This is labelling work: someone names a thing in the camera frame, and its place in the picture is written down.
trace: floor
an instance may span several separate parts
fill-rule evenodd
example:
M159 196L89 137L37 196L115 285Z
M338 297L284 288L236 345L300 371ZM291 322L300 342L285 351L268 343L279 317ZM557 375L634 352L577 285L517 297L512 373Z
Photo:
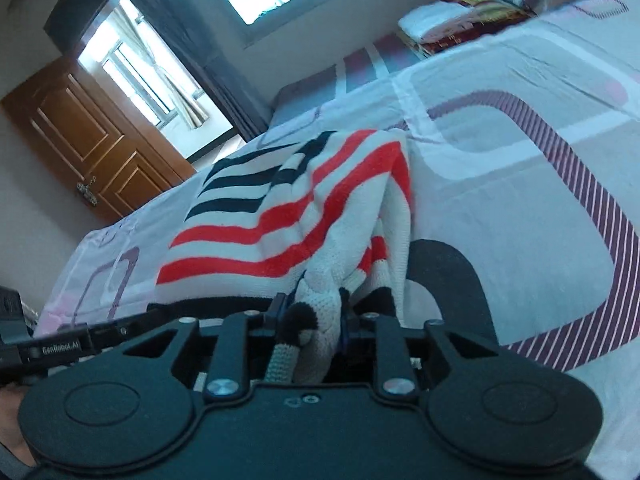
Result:
M221 146L207 153L207 155L196 160L192 164L192 166L195 168L196 171L206 171L211 166L213 166L217 161L219 161L221 158L225 158L226 156L231 155L236 150L239 150L240 148L242 148L245 144L246 142L242 140L242 137L240 137L239 135L236 135L235 137L232 137Z
M160 130L184 158L231 129L231 124L209 96L203 94L197 101L209 115L209 119L201 127L191 130L183 118L176 116Z

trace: bed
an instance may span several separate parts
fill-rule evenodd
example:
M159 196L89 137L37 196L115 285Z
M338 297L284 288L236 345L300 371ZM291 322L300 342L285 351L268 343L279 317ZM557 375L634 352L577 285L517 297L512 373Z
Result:
M347 77L351 90L339 94L333 68L315 82L317 102L300 110L284 100L276 124L233 155L327 130L404 132L405 325L446 314L585 381L606 415L588 464L606 480L640 473L638 23L640 0L583 0L430 59L387 38L389 51L376 47L384 77L366 68L366 84ZM90 233L36 336L143 312L205 178Z

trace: wooden door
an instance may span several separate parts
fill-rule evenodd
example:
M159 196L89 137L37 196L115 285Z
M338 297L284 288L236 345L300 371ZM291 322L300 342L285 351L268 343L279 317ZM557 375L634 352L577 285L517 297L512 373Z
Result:
M124 94L111 90L107 94L76 60L61 57L2 101L70 192L78 192L78 184L90 185L97 204L88 206L109 222L194 173L162 134L125 103Z

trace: black device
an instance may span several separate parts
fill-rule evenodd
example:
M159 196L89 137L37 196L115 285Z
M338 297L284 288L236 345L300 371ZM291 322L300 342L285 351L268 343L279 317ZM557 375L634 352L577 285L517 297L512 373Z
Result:
M323 384L261 381L285 299L224 321L176 304L2 347L0 380L34 382L18 416L39 463L28 479L596 479L595 394L439 321L345 313Z

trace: striped sweater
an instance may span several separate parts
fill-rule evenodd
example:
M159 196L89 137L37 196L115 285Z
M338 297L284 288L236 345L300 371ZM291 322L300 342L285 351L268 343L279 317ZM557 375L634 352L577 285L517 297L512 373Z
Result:
M321 380L346 304L401 312L410 235L405 135L324 132L220 160L171 243L157 300L287 293L276 353L292 360L268 376Z

